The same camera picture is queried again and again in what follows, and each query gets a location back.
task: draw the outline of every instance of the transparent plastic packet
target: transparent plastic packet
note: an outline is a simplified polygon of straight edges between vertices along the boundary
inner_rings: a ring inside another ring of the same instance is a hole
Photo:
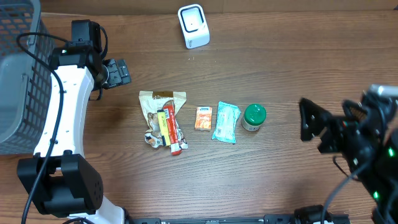
[[[217,109],[216,129],[211,139],[235,144],[235,127],[240,115],[241,110],[237,106],[220,101]]]

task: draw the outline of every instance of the snack bag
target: snack bag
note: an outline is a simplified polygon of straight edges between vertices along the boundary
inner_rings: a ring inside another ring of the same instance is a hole
[[[146,143],[154,148],[170,146],[172,155],[178,155],[182,149],[188,149],[188,143],[175,119],[186,100],[185,92],[140,91],[142,114],[149,127],[144,135]]]
[[[235,106],[224,102],[218,103],[217,124],[211,139],[218,139],[222,142],[235,144],[235,125],[241,110]]]

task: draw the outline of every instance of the white device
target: white device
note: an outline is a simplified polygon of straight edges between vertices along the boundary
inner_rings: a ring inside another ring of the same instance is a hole
[[[188,49],[206,45],[210,41],[205,13],[198,4],[184,6],[178,10],[181,30]]]

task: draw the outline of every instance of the gray plastic basket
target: gray plastic basket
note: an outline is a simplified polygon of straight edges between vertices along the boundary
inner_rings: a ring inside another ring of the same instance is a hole
[[[50,72],[17,46],[23,32],[45,32],[39,0],[0,0],[0,154],[33,153],[50,103]],[[44,62],[49,37],[21,39]]]

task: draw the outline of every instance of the orange packet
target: orange packet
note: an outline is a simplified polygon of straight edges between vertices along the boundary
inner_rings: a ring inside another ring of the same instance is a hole
[[[201,106],[197,108],[197,118],[195,129],[200,131],[211,131],[211,114],[213,110],[210,106]]]

